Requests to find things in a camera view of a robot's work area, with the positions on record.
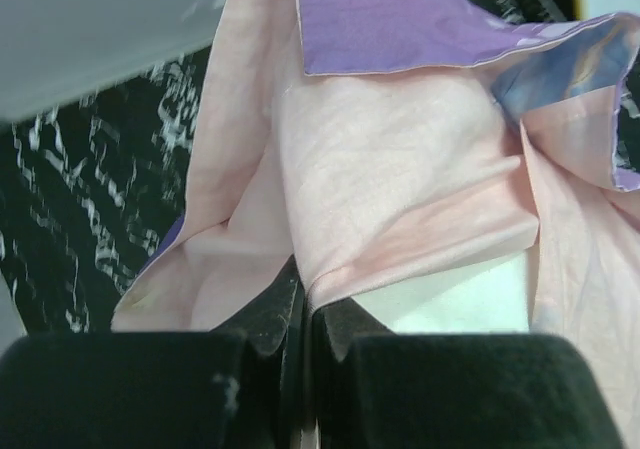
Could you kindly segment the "purple Elsa print pillowcase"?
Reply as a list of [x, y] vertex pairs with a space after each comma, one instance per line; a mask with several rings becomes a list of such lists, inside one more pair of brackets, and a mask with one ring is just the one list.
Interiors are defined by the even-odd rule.
[[308, 310], [538, 251], [480, 330], [557, 334], [639, 444], [639, 176], [617, 155], [639, 19], [506, 22], [469, 0], [226, 0], [186, 209], [117, 304], [116, 331], [209, 330], [288, 259]]

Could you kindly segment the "white pillow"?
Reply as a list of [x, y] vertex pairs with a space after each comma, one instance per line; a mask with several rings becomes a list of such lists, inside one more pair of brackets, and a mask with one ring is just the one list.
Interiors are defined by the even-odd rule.
[[513, 333], [529, 330], [529, 253], [409, 279], [354, 301], [398, 334]]

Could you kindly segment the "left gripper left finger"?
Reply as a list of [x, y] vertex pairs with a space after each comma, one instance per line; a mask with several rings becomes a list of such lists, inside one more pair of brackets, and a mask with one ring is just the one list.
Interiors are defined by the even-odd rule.
[[208, 332], [42, 334], [1, 359], [5, 448], [295, 448], [294, 261]]

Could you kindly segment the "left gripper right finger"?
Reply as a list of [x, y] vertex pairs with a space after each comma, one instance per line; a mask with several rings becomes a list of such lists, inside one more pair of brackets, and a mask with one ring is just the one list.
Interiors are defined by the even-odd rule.
[[311, 319], [324, 448], [619, 448], [594, 377], [564, 339], [393, 333], [346, 299]]

